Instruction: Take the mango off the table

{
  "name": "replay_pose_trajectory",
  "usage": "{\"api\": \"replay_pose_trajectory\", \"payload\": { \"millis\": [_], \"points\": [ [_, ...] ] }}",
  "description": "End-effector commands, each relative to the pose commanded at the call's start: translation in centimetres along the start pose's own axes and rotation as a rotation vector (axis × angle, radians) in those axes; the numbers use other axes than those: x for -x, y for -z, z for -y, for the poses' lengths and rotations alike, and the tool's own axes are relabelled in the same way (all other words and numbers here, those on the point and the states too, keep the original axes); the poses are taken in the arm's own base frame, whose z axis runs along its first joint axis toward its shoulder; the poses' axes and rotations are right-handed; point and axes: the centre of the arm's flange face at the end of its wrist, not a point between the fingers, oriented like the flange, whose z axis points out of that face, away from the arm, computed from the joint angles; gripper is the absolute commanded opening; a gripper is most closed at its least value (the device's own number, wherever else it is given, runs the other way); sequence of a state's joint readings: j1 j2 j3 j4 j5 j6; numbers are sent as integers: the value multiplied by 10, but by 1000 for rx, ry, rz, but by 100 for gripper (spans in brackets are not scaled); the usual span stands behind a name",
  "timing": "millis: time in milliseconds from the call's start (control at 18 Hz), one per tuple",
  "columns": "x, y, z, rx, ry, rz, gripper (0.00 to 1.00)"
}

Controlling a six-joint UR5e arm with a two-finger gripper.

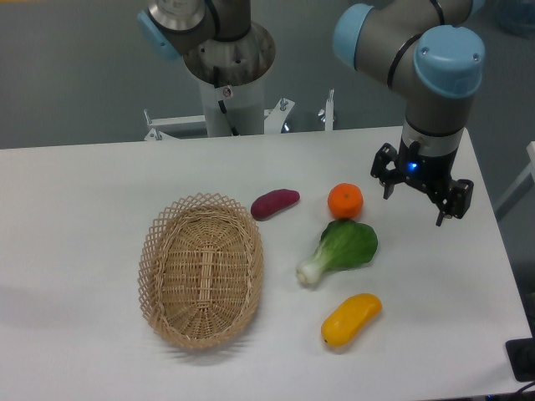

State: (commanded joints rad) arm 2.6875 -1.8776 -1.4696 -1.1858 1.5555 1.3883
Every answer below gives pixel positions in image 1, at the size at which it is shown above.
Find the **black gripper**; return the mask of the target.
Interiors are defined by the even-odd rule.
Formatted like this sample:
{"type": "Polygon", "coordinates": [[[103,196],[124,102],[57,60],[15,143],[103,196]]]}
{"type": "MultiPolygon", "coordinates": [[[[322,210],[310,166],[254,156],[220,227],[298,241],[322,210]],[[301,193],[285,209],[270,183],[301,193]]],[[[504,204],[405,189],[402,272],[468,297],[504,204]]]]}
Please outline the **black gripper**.
{"type": "Polygon", "coordinates": [[[380,181],[389,199],[400,183],[426,193],[439,210],[436,226],[445,219],[461,219],[471,205],[474,183],[451,178],[461,131],[433,136],[413,127],[402,129],[399,152],[384,143],[376,152],[370,175],[380,181]]]}

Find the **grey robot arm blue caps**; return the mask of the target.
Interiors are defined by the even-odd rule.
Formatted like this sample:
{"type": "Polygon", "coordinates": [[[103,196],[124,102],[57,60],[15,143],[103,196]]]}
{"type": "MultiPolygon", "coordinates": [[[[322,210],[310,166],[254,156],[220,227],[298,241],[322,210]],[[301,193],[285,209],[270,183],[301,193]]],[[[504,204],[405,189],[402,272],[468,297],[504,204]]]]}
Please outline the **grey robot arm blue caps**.
{"type": "MultiPolygon", "coordinates": [[[[358,3],[339,18],[336,57],[402,96],[405,121],[398,147],[383,145],[371,175],[385,195],[396,185],[426,194],[439,218],[462,218],[473,184],[451,176],[456,152],[482,82],[484,43],[464,22],[479,1],[358,3]]],[[[181,58],[201,90],[211,137],[277,133],[265,114],[263,81],[276,49],[253,22],[248,1],[151,1],[137,21],[164,59],[181,58]]]]}

